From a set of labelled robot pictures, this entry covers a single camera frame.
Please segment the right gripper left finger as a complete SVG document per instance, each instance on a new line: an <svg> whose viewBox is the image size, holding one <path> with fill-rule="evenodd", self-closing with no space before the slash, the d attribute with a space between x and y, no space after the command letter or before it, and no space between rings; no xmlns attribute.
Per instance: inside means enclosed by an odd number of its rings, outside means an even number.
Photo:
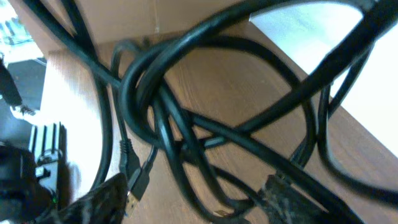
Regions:
<svg viewBox="0 0 398 224"><path fill-rule="evenodd" d="M127 182L119 173L64 209L49 213L39 223L120 224L127 203Z"/></svg>

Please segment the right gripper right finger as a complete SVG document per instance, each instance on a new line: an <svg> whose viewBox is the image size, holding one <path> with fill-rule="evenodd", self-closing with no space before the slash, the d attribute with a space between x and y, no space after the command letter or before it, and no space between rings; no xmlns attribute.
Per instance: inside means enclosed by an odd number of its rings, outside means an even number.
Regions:
<svg viewBox="0 0 398 224"><path fill-rule="evenodd" d="M311 180L297 182L308 196L292 187L288 179L269 175L259 189L261 207L270 223L363 223L341 199Z"/></svg>

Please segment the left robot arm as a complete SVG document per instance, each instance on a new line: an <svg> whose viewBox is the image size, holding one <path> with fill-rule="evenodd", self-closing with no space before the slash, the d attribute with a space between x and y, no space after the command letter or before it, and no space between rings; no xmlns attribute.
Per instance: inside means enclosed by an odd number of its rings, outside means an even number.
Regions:
<svg viewBox="0 0 398 224"><path fill-rule="evenodd" d="M65 134L47 123L33 125L23 143L1 136L1 221L37 223L62 207Z"/></svg>

